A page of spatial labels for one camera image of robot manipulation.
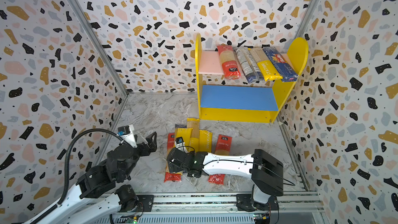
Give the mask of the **blue Barilla spaghetti bag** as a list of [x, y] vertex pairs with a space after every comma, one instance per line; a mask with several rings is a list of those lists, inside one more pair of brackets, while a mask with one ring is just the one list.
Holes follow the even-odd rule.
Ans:
[[282, 77], [282, 82], [296, 82], [298, 74], [275, 47], [264, 47], [264, 53]]

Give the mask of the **yellow Pastatime spaghetti bag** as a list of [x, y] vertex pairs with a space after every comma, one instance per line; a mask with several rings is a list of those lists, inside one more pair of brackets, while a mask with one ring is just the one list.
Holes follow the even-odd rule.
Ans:
[[252, 48], [249, 50], [249, 53], [255, 60], [265, 81], [282, 79], [282, 76], [278, 73], [262, 48]]

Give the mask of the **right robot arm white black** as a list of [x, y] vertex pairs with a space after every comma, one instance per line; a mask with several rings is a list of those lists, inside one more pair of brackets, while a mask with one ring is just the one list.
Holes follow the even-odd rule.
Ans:
[[251, 179], [254, 186], [250, 199], [237, 200], [237, 207], [242, 211], [268, 210], [270, 199], [284, 195], [284, 166], [262, 149], [248, 155], [223, 156], [204, 151], [186, 153], [173, 148], [167, 162], [171, 173], [186, 172], [189, 177], [225, 174]]

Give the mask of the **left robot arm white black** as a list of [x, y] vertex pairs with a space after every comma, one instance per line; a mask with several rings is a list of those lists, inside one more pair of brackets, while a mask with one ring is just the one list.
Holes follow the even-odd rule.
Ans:
[[119, 211], [130, 211], [141, 206], [138, 196], [126, 180], [141, 157], [157, 150], [157, 133], [145, 138], [136, 147], [122, 142], [107, 153], [107, 158], [90, 168], [76, 184], [65, 184], [59, 200], [29, 219], [29, 224], [90, 223]]

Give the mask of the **yellow label spaghetti bag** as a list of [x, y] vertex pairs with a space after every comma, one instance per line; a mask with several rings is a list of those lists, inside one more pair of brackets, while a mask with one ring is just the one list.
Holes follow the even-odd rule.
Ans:
[[184, 140], [184, 143], [185, 143], [185, 147], [184, 147], [184, 149], [182, 151], [184, 151], [184, 152], [187, 152], [187, 148], [188, 148], [190, 137], [191, 137], [191, 132], [192, 132], [191, 128], [178, 127], [177, 131], [175, 133], [175, 139], [177, 137], [183, 137], [183, 140]]

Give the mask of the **clear printed spaghetti bag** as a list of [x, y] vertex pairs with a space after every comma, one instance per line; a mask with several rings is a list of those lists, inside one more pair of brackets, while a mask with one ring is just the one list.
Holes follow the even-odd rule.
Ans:
[[260, 69], [258, 68], [253, 56], [250, 54], [249, 49], [246, 47], [240, 47], [235, 48], [234, 51], [236, 53], [239, 64], [243, 69], [246, 80], [249, 83], [264, 81], [264, 77]]

